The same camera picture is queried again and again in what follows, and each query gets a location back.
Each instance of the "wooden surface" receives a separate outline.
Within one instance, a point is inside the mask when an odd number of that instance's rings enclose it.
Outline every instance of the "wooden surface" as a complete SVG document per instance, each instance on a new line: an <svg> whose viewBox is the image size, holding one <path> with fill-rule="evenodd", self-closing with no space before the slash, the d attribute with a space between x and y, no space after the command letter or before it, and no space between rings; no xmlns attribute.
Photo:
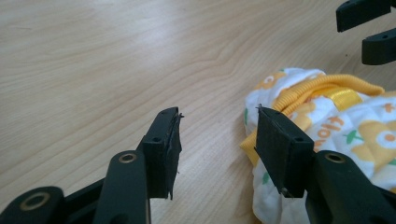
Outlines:
<svg viewBox="0 0 396 224"><path fill-rule="evenodd" d="M343 0L0 2L0 209L26 190L65 194L105 176L156 114L179 106L175 198L153 223L255 223L238 144L244 98L288 66L395 90L396 63L361 64L361 41L396 12L338 34Z"/></svg>

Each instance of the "black bracket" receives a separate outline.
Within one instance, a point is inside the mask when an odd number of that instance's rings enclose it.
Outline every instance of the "black bracket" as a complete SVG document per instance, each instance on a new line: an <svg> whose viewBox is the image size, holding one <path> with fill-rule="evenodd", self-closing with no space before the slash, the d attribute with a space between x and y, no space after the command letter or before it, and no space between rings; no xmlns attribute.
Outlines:
<svg viewBox="0 0 396 224"><path fill-rule="evenodd" d="M336 10L337 31L344 32L391 12L396 0L349 0ZM363 40L361 61L380 65L396 61L396 28Z"/></svg>
<svg viewBox="0 0 396 224"><path fill-rule="evenodd" d="M279 193L302 198L311 223L394 223L396 194L371 184L348 156L313 151L290 119L259 107L256 151Z"/></svg>
<svg viewBox="0 0 396 224"><path fill-rule="evenodd" d="M61 189L32 189L12 201L0 224L150 223L150 198L167 198L181 144L177 107L163 110L137 150L115 155L106 177L64 197Z"/></svg>

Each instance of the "light brown tabletop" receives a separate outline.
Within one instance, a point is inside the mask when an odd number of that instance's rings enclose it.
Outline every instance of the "light brown tabletop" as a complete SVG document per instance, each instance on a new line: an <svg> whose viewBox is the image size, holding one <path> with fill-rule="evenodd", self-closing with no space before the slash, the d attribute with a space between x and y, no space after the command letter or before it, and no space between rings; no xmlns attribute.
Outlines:
<svg viewBox="0 0 396 224"><path fill-rule="evenodd" d="M255 223L244 98L297 66L396 90L396 63L361 63L361 41L396 12L344 33L343 0L0 2L0 210L25 191L68 195L135 149L161 110L178 106L174 200L153 223Z"/></svg>

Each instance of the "cloth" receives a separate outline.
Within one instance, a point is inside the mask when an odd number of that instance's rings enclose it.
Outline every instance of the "cloth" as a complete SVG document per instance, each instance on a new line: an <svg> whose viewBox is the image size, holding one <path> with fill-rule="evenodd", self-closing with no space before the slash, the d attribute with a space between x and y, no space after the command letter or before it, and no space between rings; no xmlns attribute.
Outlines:
<svg viewBox="0 0 396 224"><path fill-rule="evenodd" d="M278 194L254 150L258 105L287 115L315 142L315 151L350 157L373 184L396 193L396 91L351 75L286 68L259 83L246 98L247 139L241 148L254 168L253 211L262 222L309 223L305 199Z"/></svg>

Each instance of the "metal ring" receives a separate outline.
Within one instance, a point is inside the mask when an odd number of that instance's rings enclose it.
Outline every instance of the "metal ring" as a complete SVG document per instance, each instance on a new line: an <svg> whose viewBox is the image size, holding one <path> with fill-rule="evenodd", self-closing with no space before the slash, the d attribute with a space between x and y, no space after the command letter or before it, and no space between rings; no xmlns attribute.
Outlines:
<svg viewBox="0 0 396 224"><path fill-rule="evenodd" d="M344 157L335 154L335 153L327 153L326 155L324 155L324 157L328 160L328 161L332 161L335 163L344 163L346 162L346 159L344 159Z"/></svg>
<svg viewBox="0 0 396 224"><path fill-rule="evenodd" d="M50 199L50 195L47 192L41 191L30 195L25 199L21 205L20 209L22 211L31 211L43 206Z"/></svg>
<svg viewBox="0 0 396 224"><path fill-rule="evenodd" d="M122 163L129 163L135 161L136 159L137 156L134 153L123 154L119 157L119 161Z"/></svg>

